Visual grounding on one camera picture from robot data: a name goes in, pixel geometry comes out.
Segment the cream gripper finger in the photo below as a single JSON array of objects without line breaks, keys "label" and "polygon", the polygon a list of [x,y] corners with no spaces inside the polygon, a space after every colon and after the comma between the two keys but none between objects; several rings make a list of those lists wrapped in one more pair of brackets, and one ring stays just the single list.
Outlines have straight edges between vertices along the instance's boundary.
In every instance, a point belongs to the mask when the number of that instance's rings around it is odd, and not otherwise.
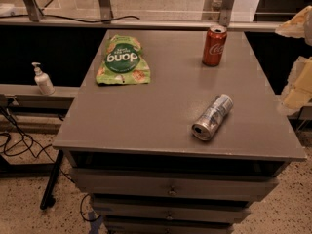
[{"label": "cream gripper finger", "polygon": [[312,11],[312,6],[307,6],[299,11],[290,20],[279,25],[275,32],[278,35],[292,38],[303,38],[304,37],[304,23],[308,14]]},{"label": "cream gripper finger", "polygon": [[288,84],[281,93],[282,104],[298,110],[312,99],[312,57],[299,56],[293,63]]}]

